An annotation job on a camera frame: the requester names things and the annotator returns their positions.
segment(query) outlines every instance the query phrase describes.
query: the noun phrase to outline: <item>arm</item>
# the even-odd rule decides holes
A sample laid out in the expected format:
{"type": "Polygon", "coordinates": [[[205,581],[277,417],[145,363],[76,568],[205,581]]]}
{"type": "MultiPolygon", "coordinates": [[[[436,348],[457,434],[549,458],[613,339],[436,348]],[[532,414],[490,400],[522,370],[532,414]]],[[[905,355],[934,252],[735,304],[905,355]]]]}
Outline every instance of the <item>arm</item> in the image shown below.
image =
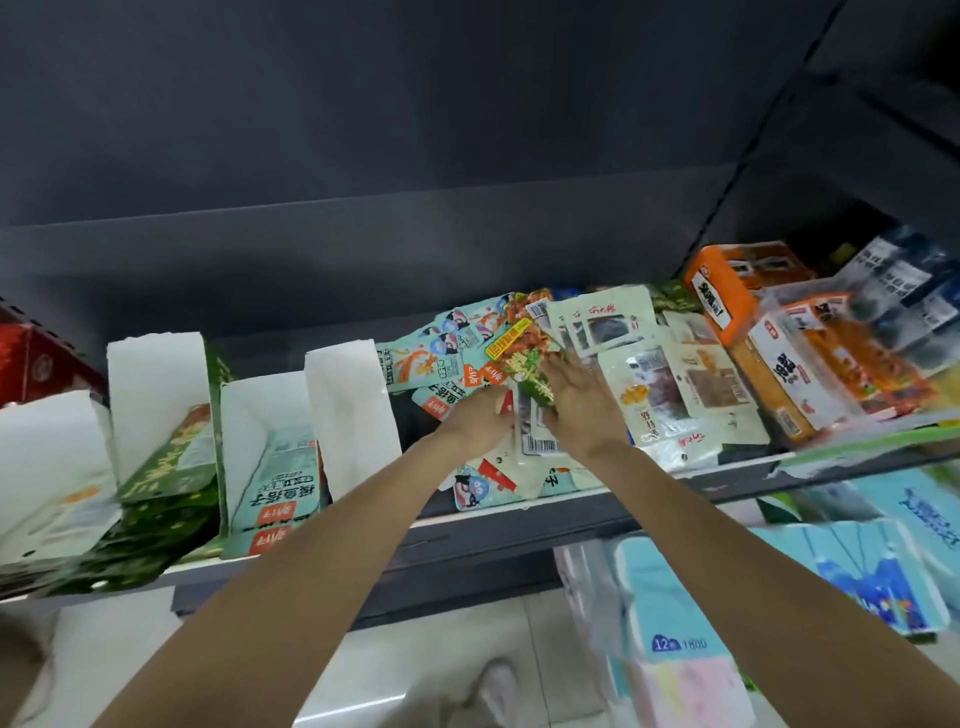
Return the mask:
{"type": "Polygon", "coordinates": [[[94,724],[290,726],[420,509],[513,423],[495,388],[256,559],[191,617],[94,724]]]}
{"type": "Polygon", "coordinates": [[[643,524],[788,725],[956,725],[960,686],[916,647],[632,448],[599,370],[544,372],[554,435],[643,524]]]}

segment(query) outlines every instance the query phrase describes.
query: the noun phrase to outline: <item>forearm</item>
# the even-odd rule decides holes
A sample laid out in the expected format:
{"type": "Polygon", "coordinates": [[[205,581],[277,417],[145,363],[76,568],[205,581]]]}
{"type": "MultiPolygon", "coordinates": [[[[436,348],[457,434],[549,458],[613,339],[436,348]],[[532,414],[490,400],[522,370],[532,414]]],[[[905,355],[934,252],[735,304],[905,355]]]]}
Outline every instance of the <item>forearm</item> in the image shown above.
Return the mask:
{"type": "Polygon", "coordinates": [[[960,689],[913,645],[644,453],[614,445],[585,465],[643,525],[789,725],[955,723],[960,689]]]}
{"type": "Polygon", "coordinates": [[[214,595],[96,723],[289,726],[403,535],[458,463],[431,435],[214,595]]]}

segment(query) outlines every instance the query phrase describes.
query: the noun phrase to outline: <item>floor grout line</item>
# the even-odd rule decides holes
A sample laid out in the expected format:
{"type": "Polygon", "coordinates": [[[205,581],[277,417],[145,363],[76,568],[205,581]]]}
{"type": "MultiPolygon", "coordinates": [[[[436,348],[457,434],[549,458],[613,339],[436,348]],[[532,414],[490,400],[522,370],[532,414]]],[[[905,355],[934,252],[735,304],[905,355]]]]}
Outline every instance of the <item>floor grout line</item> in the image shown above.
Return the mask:
{"type": "Polygon", "coordinates": [[[530,621],[530,610],[527,609],[527,597],[521,596],[523,615],[527,618],[527,630],[530,632],[530,645],[534,650],[534,664],[537,666],[537,680],[540,683],[540,697],[543,699],[543,709],[546,711],[546,728],[553,728],[553,716],[550,715],[550,704],[546,699],[546,690],[543,689],[543,673],[540,672],[540,654],[537,651],[537,639],[534,637],[534,625],[530,621]]]}

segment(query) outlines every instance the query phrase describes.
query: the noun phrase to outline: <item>tile floor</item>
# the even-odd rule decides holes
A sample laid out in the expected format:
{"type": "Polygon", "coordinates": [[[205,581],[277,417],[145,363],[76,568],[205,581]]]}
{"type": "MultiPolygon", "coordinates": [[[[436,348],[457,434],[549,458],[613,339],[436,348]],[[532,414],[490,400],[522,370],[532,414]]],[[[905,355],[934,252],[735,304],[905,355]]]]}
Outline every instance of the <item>tile floor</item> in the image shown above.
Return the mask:
{"type": "MultiPolygon", "coordinates": [[[[58,680],[31,728],[89,726],[180,626],[170,612],[172,591],[64,610],[54,638],[58,680]],[[92,651],[98,655],[94,663],[92,651]]],[[[924,652],[960,679],[958,633],[942,634],[924,652]]],[[[629,711],[603,712],[560,590],[348,634],[296,726],[440,728],[444,696],[464,697],[480,668],[497,656],[516,667],[520,728],[639,728],[629,711]]],[[[757,728],[784,728],[762,697],[752,700],[757,728]]]]}

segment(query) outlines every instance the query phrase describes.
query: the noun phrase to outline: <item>person's left hand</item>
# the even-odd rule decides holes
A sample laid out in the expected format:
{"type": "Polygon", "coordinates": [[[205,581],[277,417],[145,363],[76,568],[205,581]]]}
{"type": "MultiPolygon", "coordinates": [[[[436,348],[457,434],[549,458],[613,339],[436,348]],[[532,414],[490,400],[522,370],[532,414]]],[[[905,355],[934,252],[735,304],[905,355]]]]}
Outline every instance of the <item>person's left hand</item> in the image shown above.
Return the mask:
{"type": "Polygon", "coordinates": [[[514,426],[514,413],[498,414],[506,387],[484,387],[457,402],[436,435],[459,456],[459,462],[480,457],[495,448],[514,426]]]}

